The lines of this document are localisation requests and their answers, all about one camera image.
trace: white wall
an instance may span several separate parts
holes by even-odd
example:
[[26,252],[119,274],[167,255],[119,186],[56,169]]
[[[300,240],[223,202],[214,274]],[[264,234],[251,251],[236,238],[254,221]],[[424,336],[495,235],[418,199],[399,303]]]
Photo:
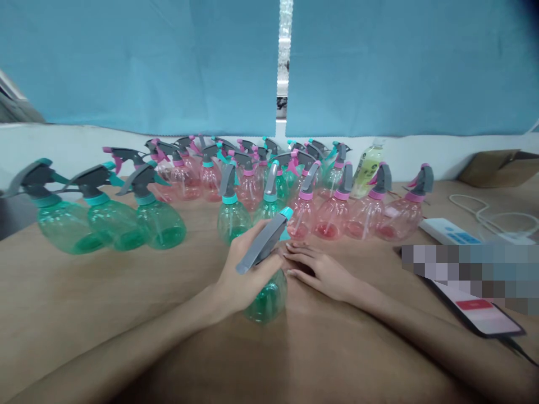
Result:
[[[284,123],[277,124],[275,141],[286,147]],[[39,123],[0,124],[2,158],[0,159],[0,189],[6,188],[11,178],[30,162],[47,157],[53,167],[67,178],[96,164],[111,160],[102,151],[103,146],[126,147],[145,151],[148,136],[93,126],[44,125]],[[348,154],[354,168],[363,150],[372,143],[372,137],[319,139],[331,145],[344,141],[353,151]],[[408,136],[389,137],[384,146],[384,160],[390,165],[394,181],[412,180],[421,163],[428,162],[436,179],[455,178],[472,155],[483,150],[523,149],[539,154],[539,133],[522,136]],[[133,170],[124,164],[122,175]]]

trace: hand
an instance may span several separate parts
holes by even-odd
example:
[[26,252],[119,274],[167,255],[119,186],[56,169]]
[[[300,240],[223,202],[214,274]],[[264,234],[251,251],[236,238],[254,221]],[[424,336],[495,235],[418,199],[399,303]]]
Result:
[[372,300],[380,292],[367,282],[352,276],[344,267],[321,250],[307,243],[286,244],[289,251],[286,259],[307,265],[314,271],[314,277],[299,269],[287,273],[306,283],[324,295],[365,309],[363,302]]
[[269,220],[259,221],[253,228],[235,238],[230,245],[225,267],[214,286],[218,301],[224,306],[222,309],[225,310],[225,315],[246,309],[284,262],[279,254],[274,252],[247,273],[240,275],[236,271],[236,265],[268,222]]

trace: cardboard box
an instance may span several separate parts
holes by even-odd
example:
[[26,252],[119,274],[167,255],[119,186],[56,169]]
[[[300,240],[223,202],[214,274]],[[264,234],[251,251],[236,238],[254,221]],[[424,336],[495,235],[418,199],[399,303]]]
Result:
[[459,181],[477,188],[516,187],[539,172],[539,155],[520,150],[477,153]]

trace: power strip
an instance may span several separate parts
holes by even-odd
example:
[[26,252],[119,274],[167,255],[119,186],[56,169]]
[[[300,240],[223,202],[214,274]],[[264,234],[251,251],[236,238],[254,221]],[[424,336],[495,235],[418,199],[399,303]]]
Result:
[[481,241],[444,218],[424,219],[419,227],[443,245],[478,245]]

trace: forearm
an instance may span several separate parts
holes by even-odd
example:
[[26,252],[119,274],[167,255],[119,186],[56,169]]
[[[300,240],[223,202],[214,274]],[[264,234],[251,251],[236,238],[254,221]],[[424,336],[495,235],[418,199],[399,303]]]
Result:
[[537,398],[537,369],[495,341],[481,339],[433,315],[358,284],[349,303],[368,312],[465,384],[496,402]]
[[225,315],[216,296],[207,288],[181,306],[78,356],[9,403],[107,401],[178,342]]

